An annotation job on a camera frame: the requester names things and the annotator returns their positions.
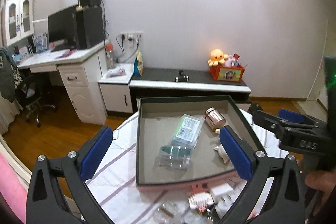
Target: blue gripper pad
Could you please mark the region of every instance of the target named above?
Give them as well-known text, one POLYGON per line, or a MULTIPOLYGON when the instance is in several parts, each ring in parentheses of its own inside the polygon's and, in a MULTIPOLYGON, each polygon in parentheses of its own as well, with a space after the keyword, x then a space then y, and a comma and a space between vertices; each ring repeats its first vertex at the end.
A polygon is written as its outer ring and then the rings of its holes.
POLYGON ((235 167, 239 177, 241 179, 250 181, 253 175, 252 163, 249 157, 245 154, 245 152, 241 148, 241 142, 244 142, 244 141, 242 141, 236 135, 236 133, 233 131, 233 129, 230 126, 224 126, 221 128, 220 133, 219 133, 219 139, 220 139, 221 145, 224 147, 233 166, 235 167))
POLYGON ((304 123, 305 122, 305 116, 300 114, 300 113, 296 113, 296 112, 292 112, 290 110, 287 109, 280 109, 279 113, 278 113, 279 118, 287 120, 289 122, 295 122, 295 123, 304 123))
POLYGON ((110 127, 102 127, 92 140, 88 141, 83 145, 83 147, 79 151, 79 154, 81 154, 81 151, 83 151, 83 154, 86 154, 85 157, 81 159, 80 163, 79 176, 82 181, 91 179, 93 177, 93 175, 97 171, 100 162, 102 161, 108 148, 110 147, 112 140, 112 129, 110 127), (88 144, 88 146, 90 147, 92 142, 94 142, 94 144, 92 145, 91 149, 86 152, 85 145, 88 144))

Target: pink cushion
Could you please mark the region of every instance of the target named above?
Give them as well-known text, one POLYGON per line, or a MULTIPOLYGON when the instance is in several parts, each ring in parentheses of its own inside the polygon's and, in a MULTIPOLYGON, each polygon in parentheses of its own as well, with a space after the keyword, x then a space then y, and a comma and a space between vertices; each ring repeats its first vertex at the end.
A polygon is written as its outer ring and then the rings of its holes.
POLYGON ((1 153, 0 170, 0 192, 14 214, 26 224, 27 191, 1 153))

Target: gray clothing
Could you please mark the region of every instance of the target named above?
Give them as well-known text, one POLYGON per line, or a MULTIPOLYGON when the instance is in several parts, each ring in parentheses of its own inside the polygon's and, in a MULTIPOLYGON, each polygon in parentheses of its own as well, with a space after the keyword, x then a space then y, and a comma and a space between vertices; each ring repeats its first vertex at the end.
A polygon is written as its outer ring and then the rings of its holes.
POLYGON ((15 100, 15 79, 13 70, 17 69, 12 54, 7 47, 0 47, 0 91, 1 96, 10 102, 15 100))

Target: plastic lid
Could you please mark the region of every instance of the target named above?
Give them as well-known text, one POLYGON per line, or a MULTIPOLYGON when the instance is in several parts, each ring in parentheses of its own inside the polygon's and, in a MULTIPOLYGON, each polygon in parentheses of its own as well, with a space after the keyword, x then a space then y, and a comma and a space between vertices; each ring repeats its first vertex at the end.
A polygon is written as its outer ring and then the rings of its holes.
POLYGON ((106 44, 105 48, 106 48, 107 51, 113 51, 113 45, 110 44, 110 43, 106 44))

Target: rose gold jar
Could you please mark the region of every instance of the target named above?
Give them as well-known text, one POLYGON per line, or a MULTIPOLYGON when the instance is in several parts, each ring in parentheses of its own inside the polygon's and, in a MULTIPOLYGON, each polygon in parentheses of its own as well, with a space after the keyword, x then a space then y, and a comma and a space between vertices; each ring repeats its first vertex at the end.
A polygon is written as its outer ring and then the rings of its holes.
POLYGON ((216 129, 221 129, 226 123, 223 115, 220 114, 219 111, 214 107, 210 107, 204 113, 203 118, 212 131, 216 131, 216 129))

